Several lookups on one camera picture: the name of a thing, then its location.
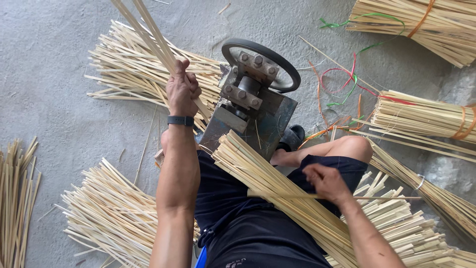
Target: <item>gray floor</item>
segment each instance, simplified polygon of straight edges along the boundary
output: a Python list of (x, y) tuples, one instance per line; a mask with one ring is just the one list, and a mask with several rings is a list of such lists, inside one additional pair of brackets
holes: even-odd
[[(319, 29), (320, 17), (330, 22), (347, 19), (353, 6), (348, 0), (233, 1), (221, 15), (228, 0), (179, 1), (165, 5), (144, 0), (164, 36), (180, 48), (223, 60), (221, 43), (232, 37), (261, 43), (280, 53), (297, 68), (308, 60), (322, 72), (336, 67), (305, 44), (298, 35), (320, 48), (340, 64), (351, 68), (351, 53), (390, 37)], [(86, 92), (101, 88), (84, 74), (95, 75), (88, 66), (87, 50), (92, 50), (100, 34), (106, 34), (111, 19), (125, 22), (105, 0), (99, 1), (16, 1), (0, 3), (0, 144), (15, 137), (29, 142), (38, 136), (37, 168), (43, 173), (33, 210), (27, 251), (27, 267), (98, 267), (102, 253), (74, 257), (86, 250), (62, 232), (66, 219), (57, 209), (39, 220), (53, 204), (61, 204), (60, 194), (70, 184), (80, 185), (81, 170), (107, 158), (126, 177), (133, 179), (144, 149), (155, 105), (147, 102), (93, 100)], [(301, 87), (289, 96), (299, 102), (291, 124), (312, 129), (322, 119), (316, 102), (317, 80), (310, 70), (300, 71)], [(393, 89), (429, 99), (468, 104), (474, 99), (475, 68), (455, 69), (424, 47), (404, 37), (375, 47), (358, 57), (356, 73), (383, 89)], [(329, 88), (337, 88), (345, 76), (331, 73)], [(375, 97), (356, 90), (345, 105), (333, 106), (329, 117), (357, 114), (358, 93), (362, 93), (363, 114), (368, 114)], [(321, 101), (342, 100), (323, 93)], [(153, 155), (158, 136), (166, 129), (167, 112), (158, 108), (152, 134), (145, 151), (138, 185), (154, 194), (158, 170)], [(426, 175), (443, 188), (475, 203), (474, 165), (455, 158), (422, 153), (409, 147), (380, 143), (410, 168)], [(119, 161), (119, 155), (125, 152)], [(433, 213), (416, 202), (415, 209)], [(442, 223), (449, 244), (460, 246)]]

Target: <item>bolt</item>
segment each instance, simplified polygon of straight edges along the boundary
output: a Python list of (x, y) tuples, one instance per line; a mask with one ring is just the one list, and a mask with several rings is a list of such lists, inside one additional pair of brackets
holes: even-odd
[(238, 92), (238, 98), (240, 98), (240, 99), (246, 98), (246, 91), (242, 90), (242, 91)]
[(255, 64), (260, 66), (263, 63), (263, 57), (261, 56), (256, 56), (255, 57)]

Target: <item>person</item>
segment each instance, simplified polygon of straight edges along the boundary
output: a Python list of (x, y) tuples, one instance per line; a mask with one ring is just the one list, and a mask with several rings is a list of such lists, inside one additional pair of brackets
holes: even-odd
[[(192, 101), (201, 93), (189, 62), (176, 61), (167, 83), (171, 116), (197, 113)], [(185, 84), (187, 77), (190, 86)], [(170, 124), (161, 137), (165, 155), (157, 186), (157, 235), (150, 268), (188, 268), (194, 218), (207, 247), (207, 268), (331, 267), (313, 237), (283, 212), (216, 165), (194, 140), (191, 126)], [(345, 136), (287, 152), (277, 149), (271, 164), (296, 167), (288, 176), (336, 216), (346, 217), (357, 262), (362, 268), (403, 268), (398, 255), (363, 213), (355, 191), (372, 148), (365, 138)]]

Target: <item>tied bamboo bundle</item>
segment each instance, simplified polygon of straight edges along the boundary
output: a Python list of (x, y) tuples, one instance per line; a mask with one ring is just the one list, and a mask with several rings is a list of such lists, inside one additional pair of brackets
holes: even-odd
[[(82, 187), (61, 195), (70, 238), (90, 250), (106, 252), (126, 267), (149, 267), (150, 254), (157, 231), (155, 198), (145, 194), (126, 179), (106, 159), (92, 167)], [(193, 240), (200, 229), (194, 224)]]
[(476, 107), (431, 101), (396, 91), (382, 91), (380, 94), (414, 105), (379, 98), (372, 123), (412, 134), (476, 143)]
[(407, 36), (459, 68), (476, 57), (470, 0), (357, 0), (347, 30)]
[[(40, 184), (41, 173), (33, 181), (38, 142), (36, 137), (23, 152), (21, 142), (15, 139), (0, 149), (0, 267), (25, 267), (25, 253), (31, 213)], [(28, 165), (33, 159), (28, 172)]]
[[(109, 35), (102, 34), (99, 37), (101, 43), (96, 45), (95, 50), (89, 51), (93, 60), (90, 65), (95, 67), (101, 76), (85, 75), (107, 88), (87, 95), (94, 99), (145, 100), (168, 108), (165, 86), (170, 72), (132, 27), (119, 21), (111, 22)], [(151, 35), (147, 29), (141, 30)], [(202, 89), (199, 98), (212, 113), (220, 98), (220, 62), (179, 49), (165, 38), (164, 40), (176, 59), (190, 61), (187, 71), (196, 75), (198, 85)], [(204, 130), (202, 119), (203, 116), (197, 113), (195, 125)]]
[(420, 177), (369, 138), (371, 165), (415, 189), (446, 225), (464, 242), (476, 241), (476, 206)]
[[(282, 175), (256, 153), (233, 131), (219, 139), (220, 146), (213, 152), (215, 164), (244, 183), (251, 191), (269, 195), (305, 192)], [(348, 228), (344, 222), (314, 199), (273, 198), (265, 199), (286, 213), (305, 229), (332, 258), (345, 268), (357, 268)]]
[[(385, 188), (384, 182), (388, 178), (382, 176), (380, 172), (372, 182), (372, 185), (365, 185), (356, 190), (354, 195), (367, 190), (366, 196), (373, 196), (376, 192)], [(403, 190), (390, 190), (382, 197), (395, 197)], [(410, 211), (410, 203), (406, 200), (374, 200), (370, 203), (363, 203), (362, 210), (375, 225), (377, 230), (389, 242), (407, 267), (443, 267), (442, 264), (452, 266), (455, 255), (445, 242), (445, 234), (435, 233), (433, 227), (434, 220), (425, 220), (423, 212), (414, 214)], [(334, 268), (342, 268), (331, 256), (326, 260)]]

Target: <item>watch strap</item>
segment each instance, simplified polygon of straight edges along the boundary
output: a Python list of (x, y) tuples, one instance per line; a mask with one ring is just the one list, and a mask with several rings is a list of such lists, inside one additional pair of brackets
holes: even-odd
[(186, 126), (193, 126), (194, 120), (191, 116), (172, 116), (167, 117), (167, 124), (184, 124)]

